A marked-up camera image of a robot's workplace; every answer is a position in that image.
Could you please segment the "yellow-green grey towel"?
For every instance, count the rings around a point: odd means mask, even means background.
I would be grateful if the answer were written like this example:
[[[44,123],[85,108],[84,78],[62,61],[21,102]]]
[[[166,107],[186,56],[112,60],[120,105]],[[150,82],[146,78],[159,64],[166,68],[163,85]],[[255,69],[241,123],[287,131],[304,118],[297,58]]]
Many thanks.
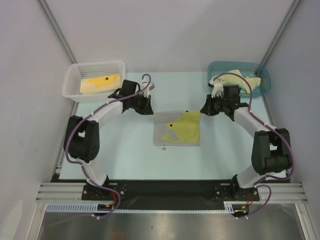
[[[163,111],[153,115],[153,145],[192,147],[200,145],[199,110]]]

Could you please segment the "yellow cream towel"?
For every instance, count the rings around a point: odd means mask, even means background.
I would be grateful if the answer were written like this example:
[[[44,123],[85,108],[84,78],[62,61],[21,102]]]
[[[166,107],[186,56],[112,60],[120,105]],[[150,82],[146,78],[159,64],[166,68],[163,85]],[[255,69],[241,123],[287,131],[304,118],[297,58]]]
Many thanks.
[[[97,94],[110,90],[115,90],[121,86],[121,75],[103,75],[82,79],[80,82],[81,94]]]

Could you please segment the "pale yellow towel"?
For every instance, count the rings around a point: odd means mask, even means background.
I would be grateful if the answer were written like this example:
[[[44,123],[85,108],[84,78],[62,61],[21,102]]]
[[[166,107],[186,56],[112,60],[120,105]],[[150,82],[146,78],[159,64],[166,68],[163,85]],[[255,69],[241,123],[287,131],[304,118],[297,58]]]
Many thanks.
[[[250,88],[244,79],[250,85],[252,92],[261,84],[260,77],[244,77],[238,69],[234,69],[228,71],[228,74],[223,74],[219,77],[218,75],[212,76],[209,85],[213,88],[216,85],[219,90],[221,90],[224,85],[238,85],[241,93],[250,94]]]

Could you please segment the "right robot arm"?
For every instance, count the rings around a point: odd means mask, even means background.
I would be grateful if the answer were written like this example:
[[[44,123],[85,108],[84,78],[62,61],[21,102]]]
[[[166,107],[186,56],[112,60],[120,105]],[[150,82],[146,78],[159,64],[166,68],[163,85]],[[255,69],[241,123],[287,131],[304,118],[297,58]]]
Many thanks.
[[[265,179],[287,180],[291,177],[295,170],[295,158],[289,131],[269,125],[255,115],[250,102],[241,102],[237,85],[224,86],[222,95],[208,94],[200,112],[210,117],[224,113],[253,138],[251,165],[234,176],[236,185],[230,188],[230,195],[234,200],[242,201],[248,196],[248,188]],[[290,170],[288,176],[275,176],[286,170]]]

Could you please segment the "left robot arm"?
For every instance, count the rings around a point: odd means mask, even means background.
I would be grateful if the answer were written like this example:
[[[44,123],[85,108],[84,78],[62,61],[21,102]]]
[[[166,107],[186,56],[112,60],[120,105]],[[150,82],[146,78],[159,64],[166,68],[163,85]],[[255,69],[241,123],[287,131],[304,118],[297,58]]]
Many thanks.
[[[150,91],[154,87],[149,74],[142,76],[141,83],[125,79],[122,86],[107,97],[106,103],[88,116],[73,115],[68,120],[63,143],[66,160],[81,167],[86,181],[94,186],[92,194],[99,200],[110,195],[110,187],[104,184],[108,176],[95,160],[100,150],[100,130],[129,109],[143,116],[153,115]]]

